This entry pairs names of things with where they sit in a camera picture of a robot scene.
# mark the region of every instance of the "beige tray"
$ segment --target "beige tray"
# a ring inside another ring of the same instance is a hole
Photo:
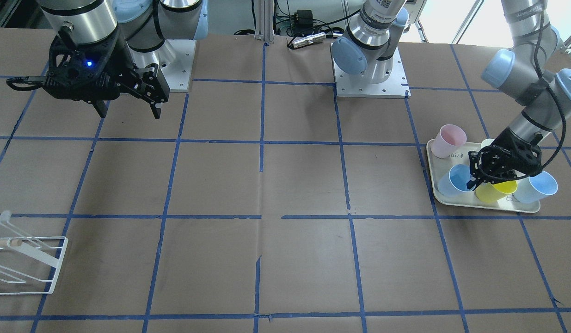
[[[433,184],[433,196],[440,203],[450,206],[473,207],[483,209],[495,209],[505,211],[518,211],[520,213],[536,213],[540,210],[540,202],[521,203],[512,195],[498,200],[496,203],[484,203],[480,201],[474,191],[462,194],[456,197],[447,197],[437,190],[437,181],[441,179],[452,166],[456,164],[469,165],[468,152],[471,150],[478,151],[480,143],[466,142],[460,149],[448,158],[437,158],[431,153],[431,143],[427,142],[427,164],[429,164],[429,175]]]

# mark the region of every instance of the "tray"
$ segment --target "tray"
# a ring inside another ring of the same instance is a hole
[[[429,164],[429,175],[433,184],[433,196],[440,203],[449,206],[472,207],[482,209],[495,209],[505,211],[518,211],[520,213],[536,213],[540,210],[540,202],[521,203],[513,195],[499,199],[496,203],[485,203],[480,201],[474,191],[461,194],[456,197],[447,197],[437,190],[437,181],[441,179],[452,166],[456,164],[469,164],[468,152],[471,150],[478,151],[480,143],[466,142],[460,149],[454,152],[448,158],[437,158],[431,153],[432,140],[427,142],[427,164]]]

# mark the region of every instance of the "pink cup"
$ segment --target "pink cup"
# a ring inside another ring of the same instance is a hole
[[[444,125],[431,144],[431,152],[438,158],[446,158],[467,142],[467,134],[456,125]]]

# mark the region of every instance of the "light blue cup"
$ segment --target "light blue cup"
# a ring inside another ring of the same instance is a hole
[[[521,203],[532,203],[553,195],[558,189],[554,177],[542,171],[539,175],[522,179],[513,196]]]
[[[464,164],[456,164],[437,182],[437,189],[444,196],[456,197],[471,191],[467,188],[467,183],[470,180],[470,167]]]

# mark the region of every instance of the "cable connector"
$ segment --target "cable connector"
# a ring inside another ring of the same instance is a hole
[[[294,40],[292,44],[292,49],[299,49],[300,47],[308,46],[311,44],[318,44],[326,39],[326,34],[324,32],[319,32],[317,34],[309,35],[298,40]]]

